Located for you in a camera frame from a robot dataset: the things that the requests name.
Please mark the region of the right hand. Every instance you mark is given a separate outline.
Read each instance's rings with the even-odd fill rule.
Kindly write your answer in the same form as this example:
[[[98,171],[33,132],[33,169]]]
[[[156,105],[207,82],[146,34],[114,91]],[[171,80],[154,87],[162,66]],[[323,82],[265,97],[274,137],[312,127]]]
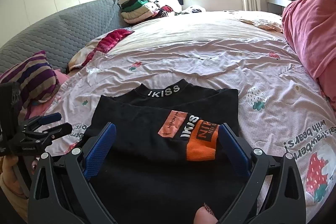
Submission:
[[[217,224],[218,220],[214,216],[211,208],[204,203],[195,213],[193,224]]]

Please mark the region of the left hand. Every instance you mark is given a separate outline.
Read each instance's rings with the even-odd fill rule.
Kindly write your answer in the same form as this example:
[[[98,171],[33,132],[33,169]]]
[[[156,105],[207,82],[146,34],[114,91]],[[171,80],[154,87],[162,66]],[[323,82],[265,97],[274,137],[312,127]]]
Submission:
[[[2,174],[5,186],[7,186],[13,193],[22,195],[23,190],[20,186],[18,178],[14,172],[14,166],[18,162],[17,156],[7,155],[3,158]]]

